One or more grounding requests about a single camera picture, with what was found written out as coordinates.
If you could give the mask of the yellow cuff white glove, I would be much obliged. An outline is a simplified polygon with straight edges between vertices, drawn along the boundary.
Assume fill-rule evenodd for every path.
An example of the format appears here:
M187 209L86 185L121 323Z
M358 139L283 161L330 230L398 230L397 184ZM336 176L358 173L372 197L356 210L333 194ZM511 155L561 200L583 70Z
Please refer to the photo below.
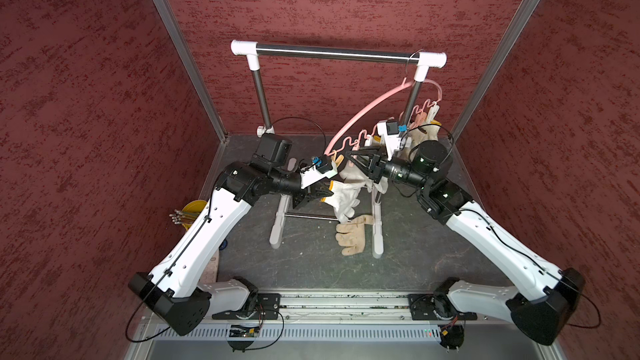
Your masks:
M425 126L412 128L408 132L405 148L412 149L424 141L438 141L441 126L440 122L433 120Z

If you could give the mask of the pink clip hanger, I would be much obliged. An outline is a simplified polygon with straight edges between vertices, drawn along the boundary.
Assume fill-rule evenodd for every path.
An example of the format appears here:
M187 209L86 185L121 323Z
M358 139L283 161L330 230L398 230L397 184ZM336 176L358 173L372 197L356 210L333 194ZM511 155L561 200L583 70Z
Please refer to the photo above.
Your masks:
M431 79L425 79L426 84L433 85L437 90L437 96L435 99L426 99L424 103L418 103L413 106L411 111L410 121L408 126L418 126L418 121L426 121L431 123L435 120L438 110L440 109L440 102L443 100L443 89L440 84ZM372 125L370 129L363 128L357 135L350 135L356 127L364 126L361 122L362 118L368 121L373 120L373 117L368 116L370 113L374 115L383 115L383 108L385 108L386 101L393 96L401 93L402 91L412 88L416 84L415 81L409 83L406 79L396 86L395 88L380 95L375 100L371 101L367 106L356 113L345 125L332 137L327 144L324 153L331 158L337 158L341 152L347 150L347 148L363 148L366 143L371 143L374 140L374 136L379 135L377 125Z

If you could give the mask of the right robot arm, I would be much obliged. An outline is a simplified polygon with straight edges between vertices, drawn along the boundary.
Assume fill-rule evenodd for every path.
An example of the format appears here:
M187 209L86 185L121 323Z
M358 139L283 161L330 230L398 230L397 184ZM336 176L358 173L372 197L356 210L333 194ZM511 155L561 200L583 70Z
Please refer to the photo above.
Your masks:
M421 208L468 240L498 267L510 285L496 287L448 278L433 292L433 310L442 320L476 313L513 323L541 345L556 340L577 310L585 285L573 268L561 270L538 256L493 221L473 197L448 178L448 150L424 141L407 160L388 158L382 148L349 151L346 158L366 177L410 186Z

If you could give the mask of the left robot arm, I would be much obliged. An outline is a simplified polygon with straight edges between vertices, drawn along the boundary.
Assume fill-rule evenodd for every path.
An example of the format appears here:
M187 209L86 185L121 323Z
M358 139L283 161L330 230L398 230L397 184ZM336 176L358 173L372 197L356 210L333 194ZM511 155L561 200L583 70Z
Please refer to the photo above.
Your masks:
M206 266L234 226L263 196L288 194L299 203L328 190L320 184L336 172L322 155L307 168L285 169L292 142L265 133L251 159L228 165L219 175L205 209L174 249L149 273L136 273L129 288L144 305L180 336L193 331L208 316L225 312L252 315L258 290L243 278L198 285Z

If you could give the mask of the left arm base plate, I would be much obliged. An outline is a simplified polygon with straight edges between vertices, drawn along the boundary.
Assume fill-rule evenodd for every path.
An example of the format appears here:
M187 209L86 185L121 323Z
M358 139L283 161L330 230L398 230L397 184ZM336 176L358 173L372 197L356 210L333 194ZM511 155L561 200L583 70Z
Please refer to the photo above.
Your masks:
M279 320L279 308L282 295L279 293L255 293L251 294L248 301L238 311L225 311L210 315L211 320L228 321L277 321Z

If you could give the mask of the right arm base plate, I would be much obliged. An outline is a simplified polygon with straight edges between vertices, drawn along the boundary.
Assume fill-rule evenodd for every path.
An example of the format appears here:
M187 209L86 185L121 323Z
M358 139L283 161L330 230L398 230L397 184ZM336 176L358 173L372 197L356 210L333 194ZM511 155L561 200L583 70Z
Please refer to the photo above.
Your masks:
M476 321L476 313L464 313L456 310L441 294L425 293L408 295L408 309L413 321L437 321L451 323L457 321Z

